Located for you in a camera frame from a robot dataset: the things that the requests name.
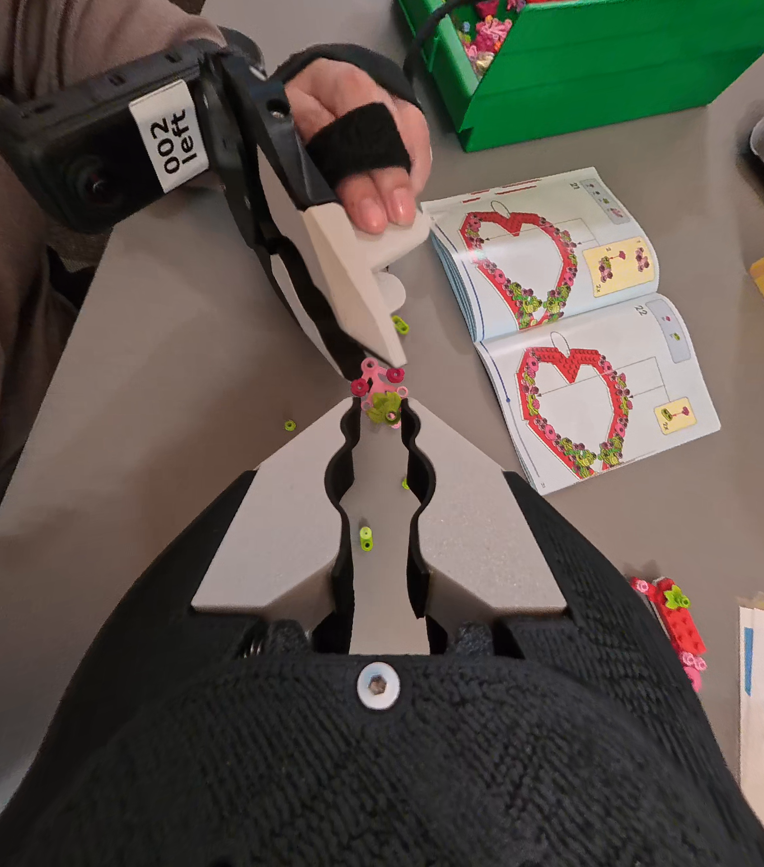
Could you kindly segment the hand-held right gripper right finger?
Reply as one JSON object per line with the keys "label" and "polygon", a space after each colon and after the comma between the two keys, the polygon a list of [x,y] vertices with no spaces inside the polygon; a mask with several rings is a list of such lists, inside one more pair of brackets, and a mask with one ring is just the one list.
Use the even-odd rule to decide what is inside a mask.
{"label": "hand-held right gripper right finger", "polygon": [[558,616],[567,603],[510,481],[523,483],[418,401],[401,407],[409,522],[407,590],[431,654],[466,623]]}

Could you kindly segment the red lego heart section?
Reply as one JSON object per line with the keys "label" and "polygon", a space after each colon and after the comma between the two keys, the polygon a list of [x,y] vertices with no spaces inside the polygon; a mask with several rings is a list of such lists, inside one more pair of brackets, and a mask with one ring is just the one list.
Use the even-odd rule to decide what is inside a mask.
{"label": "red lego heart section", "polygon": [[652,608],[691,687],[699,694],[708,664],[706,646],[692,617],[690,597],[670,578],[631,577],[628,583]]}

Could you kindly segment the person's left forearm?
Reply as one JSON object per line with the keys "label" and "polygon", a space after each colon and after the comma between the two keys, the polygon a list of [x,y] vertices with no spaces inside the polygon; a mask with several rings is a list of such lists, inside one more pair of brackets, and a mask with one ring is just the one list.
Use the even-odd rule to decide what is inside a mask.
{"label": "person's left forearm", "polygon": [[0,1],[0,94],[38,98],[220,30],[169,1]]}

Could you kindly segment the pink and lime lego flower assembly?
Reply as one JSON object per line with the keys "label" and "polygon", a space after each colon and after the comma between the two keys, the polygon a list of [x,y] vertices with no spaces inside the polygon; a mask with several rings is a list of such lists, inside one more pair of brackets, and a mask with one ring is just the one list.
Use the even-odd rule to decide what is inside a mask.
{"label": "pink and lime lego flower assembly", "polygon": [[374,424],[400,428],[402,404],[409,396],[404,377],[402,367],[386,367],[374,357],[361,363],[360,374],[351,382],[351,392]]}

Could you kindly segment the pile of loose lego pieces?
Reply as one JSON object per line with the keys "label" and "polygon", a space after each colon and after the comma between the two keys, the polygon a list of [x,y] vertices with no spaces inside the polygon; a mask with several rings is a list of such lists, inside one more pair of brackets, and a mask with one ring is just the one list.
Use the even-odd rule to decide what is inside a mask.
{"label": "pile of loose lego pieces", "polygon": [[508,33],[531,1],[470,1],[455,9],[451,20],[469,64],[483,78]]}

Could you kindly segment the green plastic bin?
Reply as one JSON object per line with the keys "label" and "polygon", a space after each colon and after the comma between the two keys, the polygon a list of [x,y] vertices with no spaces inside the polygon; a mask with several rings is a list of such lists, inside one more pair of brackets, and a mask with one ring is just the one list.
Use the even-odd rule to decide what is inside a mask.
{"label": "green plastic bin", "polygon": [[398,5],[467,153],[708,105],[764,54],[764,1],[532,2],[478,79],[455,9]]}

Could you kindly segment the person's left hand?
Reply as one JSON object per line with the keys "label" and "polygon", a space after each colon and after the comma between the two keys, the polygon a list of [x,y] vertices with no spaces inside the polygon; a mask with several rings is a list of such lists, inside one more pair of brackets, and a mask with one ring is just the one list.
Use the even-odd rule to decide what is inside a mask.
{"label": "person's left hand", "polygon": [[333,187],[355,227],[383,233],[389,224],[411,225],[417,196],[431,175],[431,132],[421,110],[381,88],[359,68],[331,59],[317,59],[285,85],[291,113],[304,142],[345,114],[378,103],[395,122],[409,153],[409,171],[400,167],[353,174]]}

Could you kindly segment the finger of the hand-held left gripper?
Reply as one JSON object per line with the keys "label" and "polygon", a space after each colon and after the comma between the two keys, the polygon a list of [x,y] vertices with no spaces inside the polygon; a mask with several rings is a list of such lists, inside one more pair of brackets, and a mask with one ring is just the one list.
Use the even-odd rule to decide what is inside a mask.
{"label": "finger of the hand-held left gripper", "polygon": [[270,275],[292,316],[323,358],[346,381],[358,376],[358,343],[339,325],[329,301],[294,249],[271,255]]}
{"label": "finger of the hand-held left gripper", "polygon": [[410,227],[390,225],[369,236],[357,232],[336,203],[301,211],[300,226],[306,235],[301,256],[339,328],[389,366],[404,366],[403,344],[376,274],[410,251]]}

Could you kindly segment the lego instruction booklet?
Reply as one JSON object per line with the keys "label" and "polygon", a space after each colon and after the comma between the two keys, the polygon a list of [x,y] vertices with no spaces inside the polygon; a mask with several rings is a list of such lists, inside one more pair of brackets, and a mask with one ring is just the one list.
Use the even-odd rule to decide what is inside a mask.
{"label": "lego instruction booklet", "polygon": [[538,493],[720,430],[656,251],[596,168],[421,207]]}

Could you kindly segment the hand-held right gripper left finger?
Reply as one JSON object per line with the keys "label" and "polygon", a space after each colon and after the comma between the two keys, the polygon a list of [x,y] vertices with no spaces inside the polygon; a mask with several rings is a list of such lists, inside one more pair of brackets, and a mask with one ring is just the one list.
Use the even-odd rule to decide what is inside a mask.
{"label": "hand-held right gripper left finger", "polygon": [[291,620],[322,653],[347,654],[355,611],[352,530],[357,398],[342,400],[256,469],[192,608]]}

